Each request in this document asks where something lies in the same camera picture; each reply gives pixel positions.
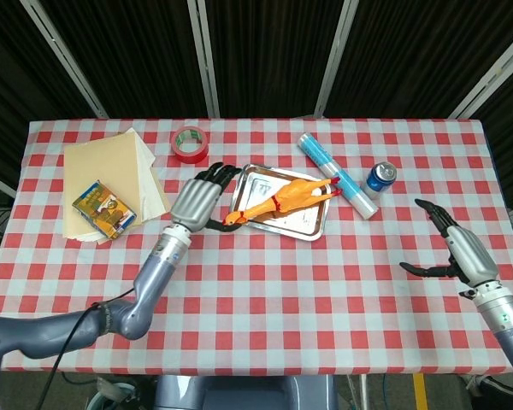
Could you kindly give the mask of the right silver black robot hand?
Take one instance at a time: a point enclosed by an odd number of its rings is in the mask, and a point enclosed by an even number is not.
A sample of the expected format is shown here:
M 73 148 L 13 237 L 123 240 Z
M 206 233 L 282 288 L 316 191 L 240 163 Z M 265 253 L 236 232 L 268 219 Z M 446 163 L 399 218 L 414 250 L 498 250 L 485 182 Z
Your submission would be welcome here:
M 450 255 L 447 266 L 418 267 L 406 262 L 399 265 L 420 278 L 458 278 L 470 288 L 496 280 L 499 269 L 481 240 L 470 230 L 461 227 L 440 205 L 415 199 L 445 240 Z

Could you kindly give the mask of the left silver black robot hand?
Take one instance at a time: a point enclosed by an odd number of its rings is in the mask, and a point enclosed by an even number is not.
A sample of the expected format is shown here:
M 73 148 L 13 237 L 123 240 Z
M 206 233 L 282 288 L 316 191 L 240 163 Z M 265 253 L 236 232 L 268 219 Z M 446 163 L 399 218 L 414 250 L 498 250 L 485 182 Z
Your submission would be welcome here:
M 241 171 L 239 167 L 224 165 L 219 161 L 189 179 L 171 208 L 172 222 L 183 225 L 191 232 L 203 228 L 220 232 L 238 230 L 241 224 L 224 225 L 213 220 L 211 215 L 230 181 Z

